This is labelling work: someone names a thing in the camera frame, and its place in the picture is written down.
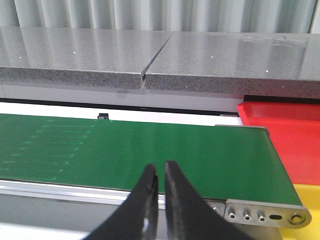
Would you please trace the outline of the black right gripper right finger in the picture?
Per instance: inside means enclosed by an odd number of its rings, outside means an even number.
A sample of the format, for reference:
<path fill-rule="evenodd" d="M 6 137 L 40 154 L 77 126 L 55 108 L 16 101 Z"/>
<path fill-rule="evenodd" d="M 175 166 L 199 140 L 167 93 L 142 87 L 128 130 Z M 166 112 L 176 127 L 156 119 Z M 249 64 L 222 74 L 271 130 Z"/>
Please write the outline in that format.
<path fill-rule="evenodd" d="M 200 196 L 177 162 L 164 165 L 165 215 L 170 240 L 251 240 Z"/>

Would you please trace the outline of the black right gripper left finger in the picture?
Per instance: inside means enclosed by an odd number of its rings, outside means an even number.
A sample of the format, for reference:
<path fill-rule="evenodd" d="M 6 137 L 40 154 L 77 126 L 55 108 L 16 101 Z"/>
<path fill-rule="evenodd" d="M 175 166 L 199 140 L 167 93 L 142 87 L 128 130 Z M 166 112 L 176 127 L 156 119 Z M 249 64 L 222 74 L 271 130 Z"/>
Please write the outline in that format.
<path fill-rule="evenodd" d="M 154 164 L 145 166 L 126 200 L 87 240 L 154 240 L 158 227 L 158 176 Z"/>

